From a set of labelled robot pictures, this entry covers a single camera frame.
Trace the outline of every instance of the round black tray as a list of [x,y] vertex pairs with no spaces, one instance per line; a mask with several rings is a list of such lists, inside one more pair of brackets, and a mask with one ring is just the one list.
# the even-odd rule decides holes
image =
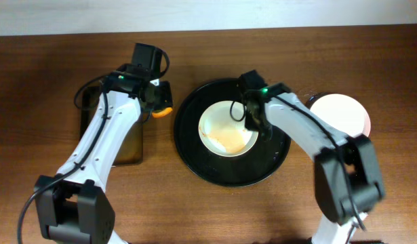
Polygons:
[[224,100],[240,102],[237,79],[219,79],[192,92],[182,103],[174,125],[175,145],[182,160],[198,176],[221,186],[247,186],[269,177],[283,163],[291,139],[273,127],[271,140],[258,136],[255,145],[237,157],[222,157],[206,148],[199,137],[203,112]]

